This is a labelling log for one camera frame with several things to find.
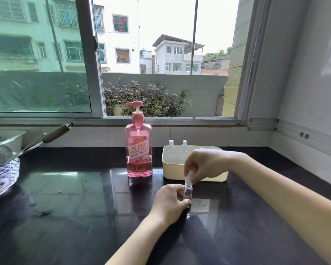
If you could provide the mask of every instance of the person's right arm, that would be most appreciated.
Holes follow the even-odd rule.
[[[185,162],[197,169],[193,183],[230,171],[260,195],[323,259],[331,264],[331,201],[276,173],[248,155],[199,149]]]

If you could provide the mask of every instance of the hand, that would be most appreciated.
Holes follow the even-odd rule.
[[[180,217],[181,212],[190,205],[190,200],[178,200],[182,197],[184,185],[167,184],[159,189],[154,199],[150,217],[162,222],[166,227],[173,224]]]
[[[234,160],[243,154],[236,151],[196,149],[185,161],[184,175],[187,176],[189,169],[193,167],[197,170],[191,180],[193,184],[207,177],[217,177],[223,172],[230,171]]]

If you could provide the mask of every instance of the forearm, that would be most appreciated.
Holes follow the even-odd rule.
[[[231,171],[260,195],[331,264],[331,201],[274,172],[245,154]]]
[[[106,265],[145,265],[166,226],[148,215]]]

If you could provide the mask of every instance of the window latch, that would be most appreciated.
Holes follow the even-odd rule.
[[[98,42],[97,42],[97,38],[95,36],[93,36],[93,42],[95,44],[95,52],[97,52],[97,50],[98,50]]]

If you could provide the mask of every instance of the dish soap bottle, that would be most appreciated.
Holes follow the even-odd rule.
[[[143,112],[140,111],[142,101],[126,103],[134,106],[133,124],[125,127],[125,145],[127,174],[129,177],[147,177],[152,175],[152,127],[144,123]]]

